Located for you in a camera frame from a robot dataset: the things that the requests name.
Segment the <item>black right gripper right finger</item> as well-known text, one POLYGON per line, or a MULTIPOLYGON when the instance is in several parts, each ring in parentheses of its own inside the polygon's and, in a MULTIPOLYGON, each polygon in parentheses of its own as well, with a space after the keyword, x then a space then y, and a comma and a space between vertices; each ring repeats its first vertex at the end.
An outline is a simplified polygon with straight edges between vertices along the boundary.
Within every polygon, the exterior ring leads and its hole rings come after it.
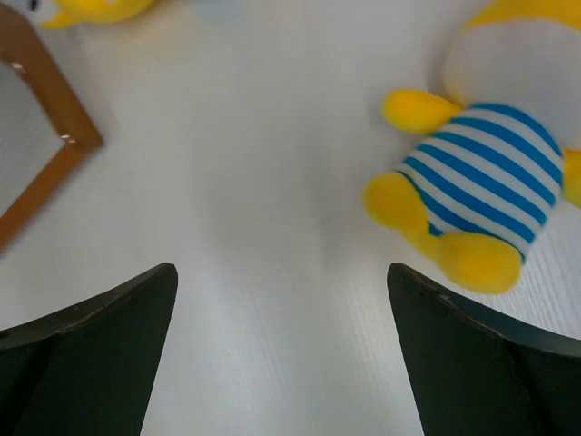
POLYGON ((403 263, 391 310, 427 435, 577 435, 580 342, 452 292, 403 263))

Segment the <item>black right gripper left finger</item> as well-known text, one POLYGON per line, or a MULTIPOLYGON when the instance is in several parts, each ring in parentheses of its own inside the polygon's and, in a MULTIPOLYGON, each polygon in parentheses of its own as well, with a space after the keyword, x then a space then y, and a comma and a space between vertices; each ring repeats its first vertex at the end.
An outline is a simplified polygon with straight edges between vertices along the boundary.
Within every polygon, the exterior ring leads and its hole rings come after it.
POLYGON ((138 435, 178 288, 161 263, 1 332, 4 435, 138 435))

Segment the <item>yellow striped plush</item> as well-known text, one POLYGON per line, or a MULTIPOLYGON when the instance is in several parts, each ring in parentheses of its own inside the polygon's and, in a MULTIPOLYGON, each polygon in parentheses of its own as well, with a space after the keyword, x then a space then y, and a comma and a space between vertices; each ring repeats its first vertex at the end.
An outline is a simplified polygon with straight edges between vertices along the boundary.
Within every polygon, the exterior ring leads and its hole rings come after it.
POLYGON ((451 282, 507 292, 557 203, 580 202, 580 4, 488 4, 442 78, 444 96, 386 97, 384 117, 420 140, 363 202, 451 282))
POLYGON ((62 30, 73 25, 108 25, 133 18, 154 4, 153 0, 31 0, 17 6, 39 27, 62 30))

